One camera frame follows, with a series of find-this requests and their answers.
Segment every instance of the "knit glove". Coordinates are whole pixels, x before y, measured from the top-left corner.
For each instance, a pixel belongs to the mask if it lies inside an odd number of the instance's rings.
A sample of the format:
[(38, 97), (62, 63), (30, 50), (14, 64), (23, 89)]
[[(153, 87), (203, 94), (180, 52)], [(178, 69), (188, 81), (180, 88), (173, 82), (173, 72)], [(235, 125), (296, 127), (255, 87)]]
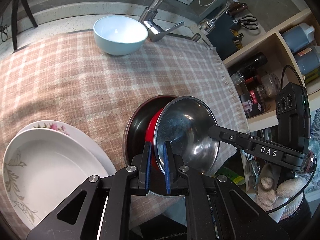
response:
[[(270, 163), (267, 163), (260, 173), (257, 185), (258, 190), (256, 191), (254, 201), (264, 211), (269, 211), (287, 202), (289, 198), (295, 196), (305, 184), (306, 180), (298, 177), (286, 180), (276, 188), (273, 176), (273, 167)], [(279, 220), (292, 215), (302, 201), (302, 194), (303, 193), (301, 193), (287, 206), (279, 209), (278, 211), (272, 212), (269, 215), (277, 223)]]

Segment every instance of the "cabinet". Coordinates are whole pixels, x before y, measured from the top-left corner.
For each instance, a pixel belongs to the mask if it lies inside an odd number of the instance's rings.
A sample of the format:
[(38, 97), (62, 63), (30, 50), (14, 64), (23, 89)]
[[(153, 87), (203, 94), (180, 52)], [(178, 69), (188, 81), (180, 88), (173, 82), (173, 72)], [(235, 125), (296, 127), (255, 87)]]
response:
[[(311, 43), (310, 46), (320, 44), (320, 25), (311, 10), (305, 9), (225, 59), (223, 61), (224, 65), (226, 68), (229, 68), (241, 60), (249, 58), (258, 52), (263, 52), (268, 59), (268, 63), (262, 67), (265, 71), (274, 73), (279, 80), (281, 80), (283, 68), (286, 65), (291, 65), (298, 72), (301, 80), (303, 80), (299, 67), (289, 47), (281, 36), (282, 33), (302, 22), (313, 25), (316, 30), (315, 41)], [(284, 75), (284, 86), (288, 82), (299, 84), (297, 77), (289, 69), (286, 70)], [(310, 111), (315, 111), (320, 108), (320, 77), (304, 86), (308, 92)], [(274, 99), (267, 102), (267, 104), (269, 108), (264, 114), (248, 119), (250, 131), (257, 131), (278, 124)]]

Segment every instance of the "faucet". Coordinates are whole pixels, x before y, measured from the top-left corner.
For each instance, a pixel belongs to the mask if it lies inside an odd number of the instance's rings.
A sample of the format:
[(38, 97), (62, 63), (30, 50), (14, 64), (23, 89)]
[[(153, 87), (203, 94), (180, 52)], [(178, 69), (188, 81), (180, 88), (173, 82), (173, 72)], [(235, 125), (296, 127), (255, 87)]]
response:
[[(164, 30), (159, 25), (156, 25), (153, 20), (156, 17), (157, 9), (159, 8), (160, 4), (164, 0), (153, 0), (149, 7), (146, 7), (139, 19), (146, 29), (148, 30), (148, 36), (152, 42), (156, 42), (161, 40), (164, 36), (172, 32), (173, 30), (179, 28), (180, 26), (184, 25), (184, 21), (177, 23), (176, 25), (172, 26), (171, 28)], [(226, 5), (224, 8), (212, 19), (204, 19), (199, 25), (198, 28), (204, 34), (209, 34), (210, 31), (214, 29), (214, 24), (217, 19), (219, 19), (229, 8), (233, 2), (238, 0), (227, 0)]]

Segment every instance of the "plastic jug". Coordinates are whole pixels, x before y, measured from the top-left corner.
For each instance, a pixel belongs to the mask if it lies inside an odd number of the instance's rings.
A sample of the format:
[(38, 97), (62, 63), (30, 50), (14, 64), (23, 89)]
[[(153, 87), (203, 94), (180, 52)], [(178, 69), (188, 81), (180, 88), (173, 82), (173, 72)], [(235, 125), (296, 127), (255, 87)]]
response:
[(294, 56), (301, 74), (305, 75), (320, 67), (320, 47), (311, 46)]
[(301, 23), (282, 34), (289, 49), (294, 54), (314, 41), (315, 28), (306, 23)]

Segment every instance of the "glove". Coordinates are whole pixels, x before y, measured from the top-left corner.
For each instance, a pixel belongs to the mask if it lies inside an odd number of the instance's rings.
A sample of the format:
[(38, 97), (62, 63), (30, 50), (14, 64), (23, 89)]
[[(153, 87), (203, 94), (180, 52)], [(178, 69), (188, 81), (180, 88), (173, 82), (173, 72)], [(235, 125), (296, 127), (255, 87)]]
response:
[[(274, 173), (275, 170), (273, 169), (273, 165), (267, 163), (262, 168), (258, 179), (258, 189), (256, 190), (254, 201), (264, 211), (269, 211), (287, 202), (289, 198), (295, 196), (306, 184), (305, 179), (298, 177), (286, 180), (276, 188)], [(281, 219), (292, 215), (297, 210), (301, 204), (302, 197), (303, 193), (287, 206), (272, 212), (269, 215), (278, 223)]]

